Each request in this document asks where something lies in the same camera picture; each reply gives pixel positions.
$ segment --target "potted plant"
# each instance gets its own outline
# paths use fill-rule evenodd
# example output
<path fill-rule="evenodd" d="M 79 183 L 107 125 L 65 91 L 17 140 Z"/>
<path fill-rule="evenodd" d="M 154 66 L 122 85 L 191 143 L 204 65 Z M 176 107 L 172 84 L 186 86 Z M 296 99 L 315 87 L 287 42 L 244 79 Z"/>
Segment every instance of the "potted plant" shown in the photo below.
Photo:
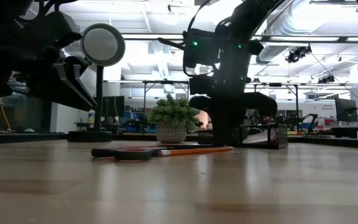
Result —
<path fill-rule="evenodd" d="M 181 143 L 186 138 L 187 130 L 194 131 L 199 119 L 195 116 L 197 109 L 189 106 L 187 98 L 167 99 L 157 101 L 157 106 L 149 114 L 148 121 L 157 124 L 157 139 L 161 143 Z"/>

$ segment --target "white plant pot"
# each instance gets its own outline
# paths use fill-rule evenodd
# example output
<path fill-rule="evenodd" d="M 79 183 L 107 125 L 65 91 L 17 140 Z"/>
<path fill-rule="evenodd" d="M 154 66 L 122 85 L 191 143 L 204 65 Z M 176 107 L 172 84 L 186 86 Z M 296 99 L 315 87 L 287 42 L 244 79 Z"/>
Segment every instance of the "white plant pot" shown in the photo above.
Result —
<path fill-rule="evenodd" d="M 186 139 L 186 128 L 173 128 L 169 123 L 157 124 L 157 140 L 161 143 L 181 143 Z"/>

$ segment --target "round mirror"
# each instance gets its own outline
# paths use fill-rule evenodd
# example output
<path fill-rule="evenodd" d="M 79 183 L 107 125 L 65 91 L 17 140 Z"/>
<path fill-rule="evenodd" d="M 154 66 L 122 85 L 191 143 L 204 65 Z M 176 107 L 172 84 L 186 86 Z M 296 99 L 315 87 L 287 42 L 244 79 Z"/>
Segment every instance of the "round mirror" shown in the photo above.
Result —
<path fill-rule="evenodd" d="M 107 24 L 94 24 L 85 29 L 81 49 L 91 62 L 107 67 L 122 59 L 125 41 L 116 28 Z"/>

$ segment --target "wooden floor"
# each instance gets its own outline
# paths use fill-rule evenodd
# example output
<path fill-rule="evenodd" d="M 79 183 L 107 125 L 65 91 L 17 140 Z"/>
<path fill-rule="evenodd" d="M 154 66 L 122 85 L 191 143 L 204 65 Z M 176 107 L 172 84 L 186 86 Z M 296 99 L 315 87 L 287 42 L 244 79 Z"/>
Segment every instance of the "wooden floor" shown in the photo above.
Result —
<path fill-rule="evenodd" d="M 290 144 L 148 162 L 66 141 L 0 144 L 0 223 L 355 224 L 358 149 Z"/>

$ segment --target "green succulent plant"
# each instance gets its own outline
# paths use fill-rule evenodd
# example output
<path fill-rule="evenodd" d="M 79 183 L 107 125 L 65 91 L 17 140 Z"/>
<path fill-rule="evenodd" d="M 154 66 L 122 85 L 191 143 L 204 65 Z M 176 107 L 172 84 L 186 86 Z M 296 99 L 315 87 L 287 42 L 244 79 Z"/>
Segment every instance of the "green succulent plant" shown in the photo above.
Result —
<path fill-rule="evenodd" d="M 149 113 L 148 122 L 170 123 L 173 128 L 186 128 L 189 131 L 196 129 L 196 118 L 200 111 L 189 106 L 187 98 L 174 99 L 168 94 L 167 99 L 157 101 L 157 106 Z"/>

